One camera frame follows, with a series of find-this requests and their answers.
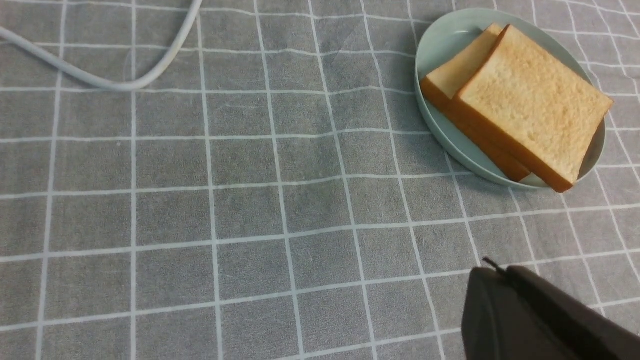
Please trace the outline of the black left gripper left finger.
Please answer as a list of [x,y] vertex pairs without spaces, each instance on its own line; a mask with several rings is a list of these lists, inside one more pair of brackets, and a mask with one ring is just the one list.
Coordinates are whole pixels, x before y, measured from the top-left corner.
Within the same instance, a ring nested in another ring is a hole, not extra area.
[[495,269],[475,267],[461,321],[467,360],[580,360]]

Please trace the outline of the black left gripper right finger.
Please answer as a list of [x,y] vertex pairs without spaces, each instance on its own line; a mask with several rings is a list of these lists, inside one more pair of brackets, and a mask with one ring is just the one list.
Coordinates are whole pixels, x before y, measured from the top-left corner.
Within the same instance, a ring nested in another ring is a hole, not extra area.
[[579,360],[637,360],[639,336],[600,315],[523,266],[506,278],[533,313]]

